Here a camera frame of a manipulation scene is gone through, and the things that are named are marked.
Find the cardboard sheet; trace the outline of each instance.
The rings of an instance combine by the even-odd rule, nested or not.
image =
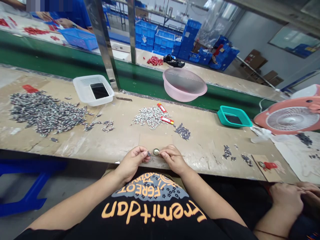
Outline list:
[[[268,182],[282,182],[281,177],[279,176],[279,174],[277,173],[277,171],[275,169],[263,169],[263,167],[261,167],[259,165],[259,162],[270,162],[266,156],[264,155],[252,155],[253,160],[256,162],[256,164],[258,165],[260,171],[262,172],[262,174],[265,176],[265,178],[267,179]]]

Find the red parts pile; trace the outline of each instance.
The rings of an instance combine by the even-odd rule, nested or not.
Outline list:
[[[28,27],[28,28],[23,28],[27,33],[29,33],[30,35],[38,35],[38,34],[47,34],[50,33],[49,31],[43,31],[37,28],[33,28],[33,27]]]
[[[4,20],[3,18],[0,19],[0,26],[9,27],[9,25],[6,22],[6,20]]]
[[[156,56],[152,56],[151,58],[148,59],[147,61],[148,64],[152,64],[153,66],[157,65],[163,65],[163,59],[159,59]]]
[[[57,38],[56,36],[51,36],[51,38],[55,41],[60,40],[59,38]]]

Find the metal rod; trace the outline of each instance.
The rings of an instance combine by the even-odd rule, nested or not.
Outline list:
[[[114,91],[120,91],[120,82],[114,61],[108,28],[103,13],[101,0],[84,0],[93,32],[96,36],[102,61]]]
[[[265,81],[270,87],[277,89],[275,86],[273,86],[271,83],[269,83],[267,80],[265,80],[264,77],[262,77],[259,73],[257,73],[256,70],[254,70],[248,63],[246,63],[242,58],[240,58],[239,56],[237,56],[237,58],[244,64],[246,65],[248,68],[250,68],[252,71],[254,71],[255,74],[258,75],[259,78],[261,78],[263,81]]]
[[[131,49],[131,62],[136,64],[136,21],[134,0],[128,0],[128,20],[129,20],[129,34],[130,34],[130,49]]]

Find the orange lettering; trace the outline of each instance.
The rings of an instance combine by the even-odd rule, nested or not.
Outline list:
[[[203,214],[203,212],[191,201],[189,200],[189,202],[194,205],[195,209],[192,211],[192,214],[195,215],[197,212],[201,212],[201,216],[197,217],[197,221],[201,222],[204,219],[207,219],[206,216]]]
[[[123,193],[123,192],[127,192],[126,190],[125,190],[125,186],[118,192],[118,193]]]
[[[141,217],[144,217],[144,223],[147,224],[148,218],[151,217],[151,214],[148,213],[147,205],[144,204],[144,213],[140,213]]]
[[[157,208],[157,216],[158,218],[164,218],[166,221],[172,221],[172,208],[169,208],[169,215],[167,216],[167,207],[163,207],[163,213],[160,213],[160,205],[158,204]]]
[[[142,190],[141,186],[142,186],[142,185],[141,185],[141,184],[136,184],[136,186],[137,186],[137,190],[138,190],[138,191],[135,191],[135,193],[136,193],[136,194],[141,194],[141,190]]]
[[[133,210],[133,205],[136,204],[138,206],[138,209]],[[126,224],[128,225],[129,222],[130,222],[130,218],[136,214],[138,214],[140,212],[141,208],[140,208],[140,205],[139,203],[137,203],[136,201],[131,201],[131,204],[130,204],[130,209],[129,209],[129,212],[128,212],[128,216],[127,216],[127,221],[126,221]]]
[[[128,210],[127,202],[118,202],[118,213],[117,213],[118,216],[124,215],[127,212],[127,210]]]
[[[127,192],[133,192],[133,190],[136,188],[135,185],[131,184],[129,186],[127,186]]]
[[[159,197],[160,194],[160,188],[157,186],[157,189],[155,190],[155,192],[157,193],[156,195],[154,195],[155,197]]]
[[[154,187],[153,186],[149,186],[148,187],[148,193],[149,193],[149,191],[151,191],[151,193],[148,194],[148,197],[153,197],[153,195],[154,195]]]
[[[148,188],[144,185],[142,185],[142,195],[147,196],[148,195]]]
[[[173,211],[173,216],[175,219],[180,219],[183,216],[183,207],[181,206],[180,203],[174,203],[171,205],[171,208],[174,209],[174,207],[177,207]]]
[[[113,203],[111,212],[110,212],[110,213],[106,213],[107,208],[109,207],[109,203],[107,203],[107,205],[104,207],[104,209],[103,209],[103,211],[102,211],[101,217],[102,217],[102,218],[113,217],[114,212],[115,212],[115,210],[116,210],[116,205],[117,205],[117,201],[115,201],[115,202]]]
[[[186,215],[187,217],[190,217],[192,215],[192,210],[191,210],[191,207],[189,205],[189,203],[187,203],[187,207],[189,209],[189,211],[187,212],[186,210],[184,210],[184,215]]]

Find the blue stool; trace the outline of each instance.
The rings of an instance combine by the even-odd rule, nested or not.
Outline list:
[[[10,173],[40,173],[23,199],[0,204],[0,217],[40,209],[47,199],[37,199],[39,192],[55,171],[64,170],[66,166],[67,163],[62,161],[0,160],[0,176]]]

